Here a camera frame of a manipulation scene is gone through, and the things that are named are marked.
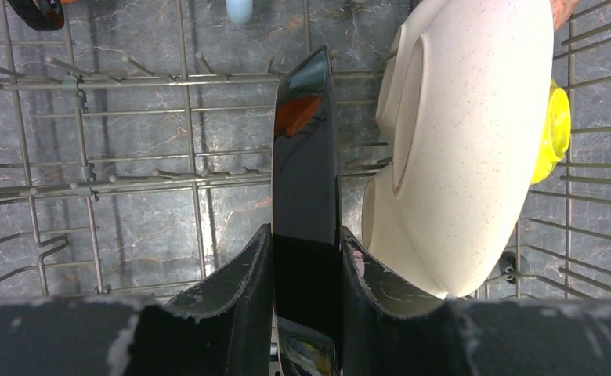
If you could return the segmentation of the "beige brown-rimmed bowl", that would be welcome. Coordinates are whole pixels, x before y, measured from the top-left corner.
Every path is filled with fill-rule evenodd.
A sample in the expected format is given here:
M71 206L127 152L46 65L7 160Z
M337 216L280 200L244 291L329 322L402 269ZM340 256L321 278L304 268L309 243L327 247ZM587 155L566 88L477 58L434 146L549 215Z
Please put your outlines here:
M572 16L580 0L551 0L553 31L557 31Z

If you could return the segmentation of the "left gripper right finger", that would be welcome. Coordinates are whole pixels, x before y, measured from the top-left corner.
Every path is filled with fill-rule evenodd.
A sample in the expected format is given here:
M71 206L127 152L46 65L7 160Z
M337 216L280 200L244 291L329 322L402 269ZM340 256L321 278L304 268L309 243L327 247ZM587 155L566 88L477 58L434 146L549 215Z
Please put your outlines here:
M434 298L342 231L346 375L611 375L611 301Z

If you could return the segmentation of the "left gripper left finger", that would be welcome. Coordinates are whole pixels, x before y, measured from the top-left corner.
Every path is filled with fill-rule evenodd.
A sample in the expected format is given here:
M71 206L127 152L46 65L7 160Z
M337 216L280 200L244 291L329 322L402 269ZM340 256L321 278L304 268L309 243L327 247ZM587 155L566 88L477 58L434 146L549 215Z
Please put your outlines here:
M0 298L0 375L267 375L272 242L161 304L142 295Z

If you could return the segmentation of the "light blue mug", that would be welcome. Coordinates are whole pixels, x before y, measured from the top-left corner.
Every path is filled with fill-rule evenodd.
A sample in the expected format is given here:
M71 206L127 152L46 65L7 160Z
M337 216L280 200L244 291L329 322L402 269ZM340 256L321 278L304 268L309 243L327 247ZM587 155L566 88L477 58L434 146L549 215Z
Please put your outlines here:
M252 16L254 4L252 0L225 0L227 16L234 24L245 24Z

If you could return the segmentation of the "red-rimmed beige plate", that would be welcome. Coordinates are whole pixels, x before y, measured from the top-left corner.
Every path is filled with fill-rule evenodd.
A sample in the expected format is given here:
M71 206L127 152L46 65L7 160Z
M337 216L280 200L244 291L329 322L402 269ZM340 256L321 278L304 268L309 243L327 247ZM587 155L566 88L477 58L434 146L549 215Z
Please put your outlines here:
M279 81L271 168L274 309L286 375L338 375L341 178L331 58L321 47Z

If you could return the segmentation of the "orange mug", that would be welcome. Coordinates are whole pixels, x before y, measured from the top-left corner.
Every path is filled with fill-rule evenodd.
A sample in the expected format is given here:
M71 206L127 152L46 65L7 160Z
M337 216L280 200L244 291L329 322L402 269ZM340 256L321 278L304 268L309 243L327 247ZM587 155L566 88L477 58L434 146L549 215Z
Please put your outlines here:
M8 0L16 15L35 31L58 31L64 28L66 15L60 0Z

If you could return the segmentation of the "cream divided plate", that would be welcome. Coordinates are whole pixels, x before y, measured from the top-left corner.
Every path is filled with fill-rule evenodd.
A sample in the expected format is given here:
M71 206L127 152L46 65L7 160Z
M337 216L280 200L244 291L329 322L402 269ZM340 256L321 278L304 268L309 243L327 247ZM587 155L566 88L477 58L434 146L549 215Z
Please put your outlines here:
M537 164L551 84L548 1L424 1L399 26L375 119L364 247L436 298L491 274Z

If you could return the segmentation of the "lime green bowl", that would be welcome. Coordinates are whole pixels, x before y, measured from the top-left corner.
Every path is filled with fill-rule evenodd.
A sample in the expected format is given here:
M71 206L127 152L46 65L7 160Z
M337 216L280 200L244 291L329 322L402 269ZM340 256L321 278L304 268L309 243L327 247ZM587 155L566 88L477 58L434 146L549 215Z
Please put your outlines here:
M569 149L572 116L569 97L554 79L551 79L548 106L537 162L530 180L531 185L545 180L566 156Z

